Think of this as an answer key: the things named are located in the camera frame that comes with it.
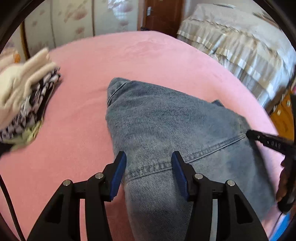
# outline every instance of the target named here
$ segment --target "brown wooden door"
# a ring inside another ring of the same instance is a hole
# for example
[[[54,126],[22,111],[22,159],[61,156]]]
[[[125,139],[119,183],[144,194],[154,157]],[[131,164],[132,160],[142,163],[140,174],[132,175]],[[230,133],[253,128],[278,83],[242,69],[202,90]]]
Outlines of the brown wooden door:
[[[183,0],[146,0],[144,27],[176,37],[180,26]]]

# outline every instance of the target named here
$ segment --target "pink bedsheet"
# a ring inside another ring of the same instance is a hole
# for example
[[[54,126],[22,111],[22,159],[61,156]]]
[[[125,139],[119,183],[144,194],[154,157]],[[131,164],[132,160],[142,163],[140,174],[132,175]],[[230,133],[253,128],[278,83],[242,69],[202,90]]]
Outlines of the pink bedsheet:
[[[237,78],[170,36],[149,31],[103,35],[55,49],[51,57],[61,66],[63,81],[48,104],[44,126],[30,146],[0,160],[25,237],[63,180],[87,180],[113,161],[105,114],[107,87],[114,77],[162,85],[209,102],[219,99],[246,117],[253,129],[276,134],[268,115]],[[283,157],[260,148],[277,189]],[[83,202],[81,208],[81,240],[86,241]],[[133,240],[122,187],[106,209],[113,240]],[[15,232],[2,193],[0,212]],[[267,231],[276,215],[263,222]]]

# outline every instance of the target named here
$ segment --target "black and white patterned fabric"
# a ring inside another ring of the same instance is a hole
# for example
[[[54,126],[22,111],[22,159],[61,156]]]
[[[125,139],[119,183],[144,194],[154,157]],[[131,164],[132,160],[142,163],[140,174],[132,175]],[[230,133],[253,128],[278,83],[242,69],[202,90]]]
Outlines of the black and white patterned fabric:
[[[10,140],[22,134],[26,128],[33,127],[37,121],[41,120],[46,106],[46,103],[44,104],[42,102],[43,100],[45,102],[48,101],[48,98],[44,97],[51,95],[56,83],[61,77],[58,70],[59,69],[55,69],[49,72],[37,84],[32,86],[32,92],[23,102],[18,115],[8,127],[0,130],[0,142]]]

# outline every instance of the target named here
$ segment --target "denim garment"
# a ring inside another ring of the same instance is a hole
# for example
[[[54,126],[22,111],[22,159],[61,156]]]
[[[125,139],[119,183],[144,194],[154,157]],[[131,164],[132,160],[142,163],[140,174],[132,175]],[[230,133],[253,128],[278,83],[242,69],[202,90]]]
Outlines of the denim garment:
[[[274,204],[262,157],[245,135],[249,125],[219,102],[115,78],[107,105],[114,154],[127,156],[123,183],[136,241],[185,238],[192,203],[173,176],[174,151],[210,180],[234,180],[260,219]]]

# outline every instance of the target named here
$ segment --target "blue gripper pad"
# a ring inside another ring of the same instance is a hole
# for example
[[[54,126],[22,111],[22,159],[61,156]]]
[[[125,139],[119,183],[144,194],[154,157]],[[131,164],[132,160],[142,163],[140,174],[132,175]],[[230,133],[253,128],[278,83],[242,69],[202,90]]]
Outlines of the blue gripper pad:
[[[126,169],[126,154],[123,152],[121,159],[119,161],[119,164],[117,166],[117,169],[111,180],[111,190],[110,190],[110,196],[109,196],[111,201],[114,199],[114,197],[117,196],[120,182],[122,180],[122,176],[124,174],[125,169]]]
[[[185,198],[186,201],[188,201],[188,198],[189,198],[188,183],[175,153],[172,154],[172,168],[173,168],[173,173],[176,177],[181,195],[183,196],[183,198]]]

